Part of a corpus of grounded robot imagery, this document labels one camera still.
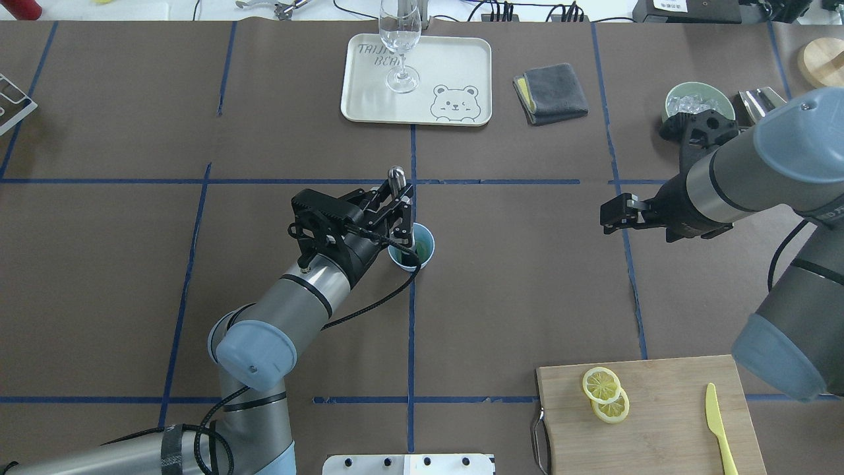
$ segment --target bear face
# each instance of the bear face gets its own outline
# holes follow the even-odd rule
[[[448,89],[445,85],[434,88],[434,103],[430,113],[438,122],[474,122],[480,116],[478,88],[468,85],[463,89]]]

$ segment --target wine glass base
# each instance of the wine glass base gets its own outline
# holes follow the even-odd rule
[[[407,94],[415,90],[419,85],[419,71],[405,66],[404,74],[402,75],[402,67],[396,66],[387,71],[385,82],[387,83],[387,87],[393,92]]]

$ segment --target red cylinder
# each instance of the red cylinder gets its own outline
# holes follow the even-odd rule
[[[38,19],[41,16],[41,5],[35,0],[0,0],[0,5],[16,19]]]

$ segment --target cutting board handle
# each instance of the cutting board handle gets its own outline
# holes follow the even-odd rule
[[[542,466],[542,459],[539,456],[539,423],[542,423],[543,432],[545,432],[545,453],[548,454],[548,470]],[[545,409],[540,405],[536,417],[533,419],[533,428],[531,430],[531,442],[533,442],[533,459],[536,461],[539,470],[544,475],[548,475],[551,471],[551,443],[548,441],[548,428],[545,427]]]

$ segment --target black box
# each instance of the black box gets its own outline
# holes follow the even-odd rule
[[[739,0],[639,0],[633,19],[640,23],[741,23],[741,11]]]

